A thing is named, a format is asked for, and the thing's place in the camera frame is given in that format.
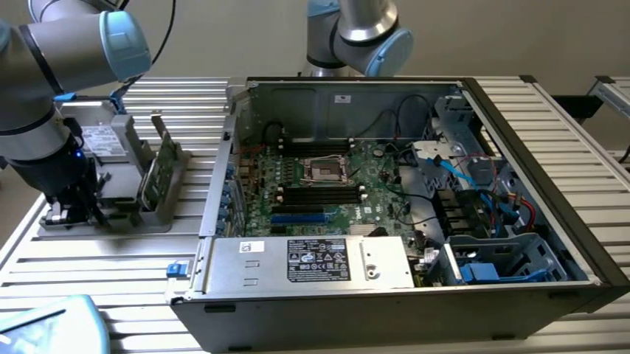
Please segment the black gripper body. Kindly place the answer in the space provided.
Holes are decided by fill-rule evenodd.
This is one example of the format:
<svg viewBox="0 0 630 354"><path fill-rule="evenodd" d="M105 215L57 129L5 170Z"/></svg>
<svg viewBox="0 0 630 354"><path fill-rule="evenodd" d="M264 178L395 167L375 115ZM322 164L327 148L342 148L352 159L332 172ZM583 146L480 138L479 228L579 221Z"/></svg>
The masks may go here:
<svg viewBox="0 0 630 354"><path fill-rule="evenodd" d="M29 187L39 190L49 204L79 204L93 198L96 166L84 151L64 146L56 153L37 160L8 160Z"/></svg>

